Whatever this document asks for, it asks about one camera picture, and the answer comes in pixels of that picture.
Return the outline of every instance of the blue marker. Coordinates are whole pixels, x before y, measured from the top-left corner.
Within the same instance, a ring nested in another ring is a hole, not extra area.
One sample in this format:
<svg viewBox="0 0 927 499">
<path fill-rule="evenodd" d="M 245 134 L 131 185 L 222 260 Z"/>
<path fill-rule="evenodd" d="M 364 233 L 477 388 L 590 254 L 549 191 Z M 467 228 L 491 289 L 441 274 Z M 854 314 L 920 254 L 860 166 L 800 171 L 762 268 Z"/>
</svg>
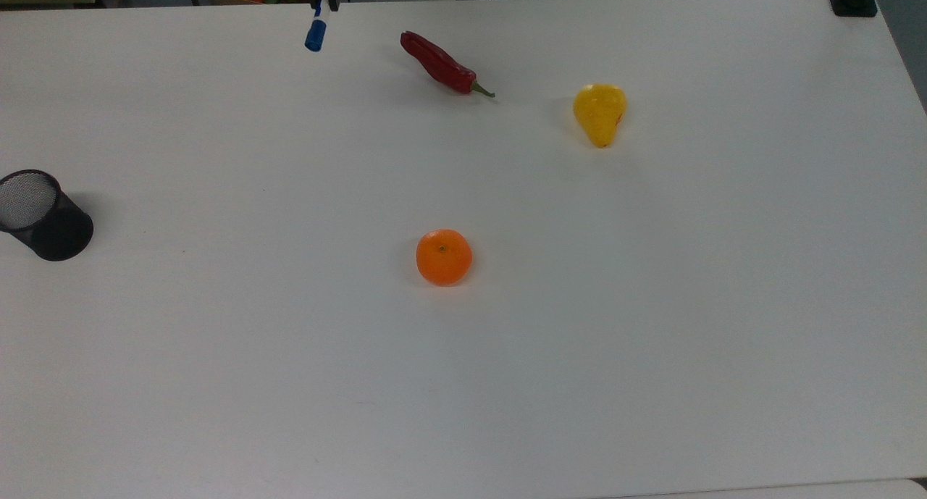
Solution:
<svg viewBox="0 0 927 499">
<path fill-rule="evenodd" d="M 315 17 L 312 18 L 309 33 L 306 34 L 306 48 L 311 51 L 322 50 L 322 39 L 325 37 L 325 27 L 327 26 L 330 11 L 328 0 L 319 0 L 319 5 L 315 7 Z"/>
</svg>

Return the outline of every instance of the red chili pepper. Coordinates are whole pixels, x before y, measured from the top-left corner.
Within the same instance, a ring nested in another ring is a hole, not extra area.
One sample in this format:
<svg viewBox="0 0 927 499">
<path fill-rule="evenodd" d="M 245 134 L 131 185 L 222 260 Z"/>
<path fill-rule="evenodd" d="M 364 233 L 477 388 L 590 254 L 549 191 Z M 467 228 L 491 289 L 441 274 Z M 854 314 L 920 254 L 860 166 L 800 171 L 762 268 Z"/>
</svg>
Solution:
<svg viewBox="0 0 927 499">
<path fill-rule="evenodd" d="M 477 83 L 476 72 L 459 64 L 437 44 L 431 43 L 417 33 L 403 33 L 400 43 L 403 44 L 405 51 L 418 59 L 428 75 L 434 77 L 439 83 L 447 84 L 455 92 L 480 92 L 484 96 L 496 97 L 495 93 L 487 92 Z"/>
</svg>

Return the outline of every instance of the yellow pear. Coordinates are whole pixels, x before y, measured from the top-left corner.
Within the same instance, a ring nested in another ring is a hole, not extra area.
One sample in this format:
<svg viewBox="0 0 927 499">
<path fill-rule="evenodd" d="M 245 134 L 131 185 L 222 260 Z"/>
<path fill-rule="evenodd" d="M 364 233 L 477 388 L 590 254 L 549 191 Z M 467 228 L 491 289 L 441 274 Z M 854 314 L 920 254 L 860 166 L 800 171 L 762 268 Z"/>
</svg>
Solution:
<svg viewBox="0 0 927 499">
<path fill-rule="evenodd" d="M 628 99 L 624 91 L 613 84 L 587 84 L 573 100 L 573 115 L 593 145 L 599 147 L 615 140 L 626 109 Z"/>
</svg>

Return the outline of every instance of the black mesh pencil cup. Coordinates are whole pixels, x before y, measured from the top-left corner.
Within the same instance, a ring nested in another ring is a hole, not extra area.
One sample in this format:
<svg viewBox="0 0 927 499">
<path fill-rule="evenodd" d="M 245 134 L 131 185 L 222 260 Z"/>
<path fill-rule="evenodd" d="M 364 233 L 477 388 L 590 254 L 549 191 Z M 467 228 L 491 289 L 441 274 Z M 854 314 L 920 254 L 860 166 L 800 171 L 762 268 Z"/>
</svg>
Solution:
<svg viewBox="0 0 927 499">
<path fill-rule="evenodd" d="M 87 247 L 93 221 L 55 177 L 24 169 L 0 180 L 0 231 L 16 236 L 40 258 L 62 261 Z"/>
</svg>

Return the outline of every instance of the chili pepper stem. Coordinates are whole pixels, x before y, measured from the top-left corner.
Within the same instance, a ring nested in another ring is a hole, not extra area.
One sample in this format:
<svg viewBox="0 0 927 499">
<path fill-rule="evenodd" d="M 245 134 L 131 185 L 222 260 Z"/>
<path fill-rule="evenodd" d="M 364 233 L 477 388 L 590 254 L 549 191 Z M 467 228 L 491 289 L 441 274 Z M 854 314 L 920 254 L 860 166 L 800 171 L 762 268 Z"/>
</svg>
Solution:
<svg viewBox="0 0 927 499">
<path fill-rule="evenodd" d="M 480 92 L 486 97 L 496 97 L 495 93 L 487 92 L 486 88 L 480 86 L 479 83 L 477 83 L 475 80 L 473 81 L 473 84 L 470 85 L 470 90 L 472 92 Z"/>
</svg>

